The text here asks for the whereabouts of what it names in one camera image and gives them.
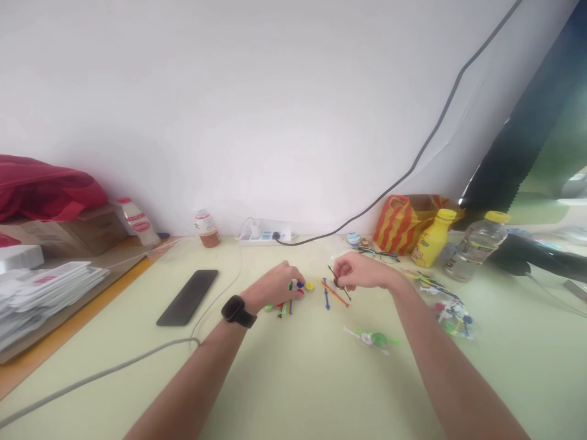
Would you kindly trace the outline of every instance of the yellow bottle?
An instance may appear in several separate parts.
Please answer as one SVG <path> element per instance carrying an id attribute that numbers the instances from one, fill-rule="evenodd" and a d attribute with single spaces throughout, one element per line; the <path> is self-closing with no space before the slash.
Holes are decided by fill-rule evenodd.
<path id="1" fill-rule="evenodd" d="M 426 228 L 418 238 L 418 244 L 412 252 L 412 260 L 416 266 L 429 268 L 442 252 L 448 240 L 448 227 L 457 216 L 452 210 L 441 209 L 436 214 L 434 223 Z"/>

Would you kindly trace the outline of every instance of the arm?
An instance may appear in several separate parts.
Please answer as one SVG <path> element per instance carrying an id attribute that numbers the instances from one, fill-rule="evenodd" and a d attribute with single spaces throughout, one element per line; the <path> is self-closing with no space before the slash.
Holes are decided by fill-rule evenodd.
<path id="1" fill-rule="evenodd" d="M 400 272 L 363 255 L 336 261 L 338 284 L 388 289 L 434 411 L 451 440 L 529 439 L 506 405 L 434 318 Z"/>
<path id="2" fill-rule="evenodd" d="M 287 289 L 304 277 L 287 262 L 271 269 L 240 294 L 251 315 L 263 307 L 299 299 Z M 137 420 L 126 440 L 197 439 L 237 355 L 247 329 L 224 320 L 202 342 L 187 362 Z"/>

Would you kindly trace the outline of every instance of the black screen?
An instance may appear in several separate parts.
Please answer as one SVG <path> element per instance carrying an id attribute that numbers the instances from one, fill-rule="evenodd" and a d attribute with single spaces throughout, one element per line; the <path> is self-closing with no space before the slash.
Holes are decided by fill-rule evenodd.
<path id="1" fill-rule="evenodd" d="M 163 312 L 157 325 L 160 327 L 179 327 L 190 322 L 192 315 L 217 275 L 217 270 L 196 271 Z"/>

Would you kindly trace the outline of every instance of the red plastic stick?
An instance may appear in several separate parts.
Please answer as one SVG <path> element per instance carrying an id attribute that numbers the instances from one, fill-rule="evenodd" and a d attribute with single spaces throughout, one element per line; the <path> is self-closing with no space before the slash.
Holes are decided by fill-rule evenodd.
<path id="1" fill-rule="evenodd" d="M 337 297 L 337 298 L 338 298 L 338 300 L 339 300 L 341 303 L 343 303 L 345 306 L 347 306 L 347 308 L 349 307 L 349 304 L 348 304 L 348 303 L 347 303 L 347 302 L 346 302 L 344 299 L 342 299 L 340 296 L 338 296 L 338 294 L 337 294 L 337 293 L 336 293 L 334 290 L 332 290 L 332 289 L 331 289 L 331 288 L 328 286 L 328 284 L 326 284 L 324 281 L 320 281 L 320 282 L 322 283 L 322 285 L 323 285 L 324 287 L 326 287 L 326 288 L 328 289 L 328 291 L 329 291 L 330 293 L 332 293 L 332 295 L 334 295 L 335 297 Z"/>

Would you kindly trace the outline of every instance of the white wall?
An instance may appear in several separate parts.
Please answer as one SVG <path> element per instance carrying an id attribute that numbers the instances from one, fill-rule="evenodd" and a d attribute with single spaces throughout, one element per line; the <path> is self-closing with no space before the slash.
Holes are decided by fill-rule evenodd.
<path id="1" fill-rule="evenodd" d="M 513 1 L 4 0 L 0 152 L 87 171 L 173 234 L 194 200 L 221 233 L 326 232 L 409 168 Z M 576 3 L 522 3 L 397 193 L 459 198 Z"/>

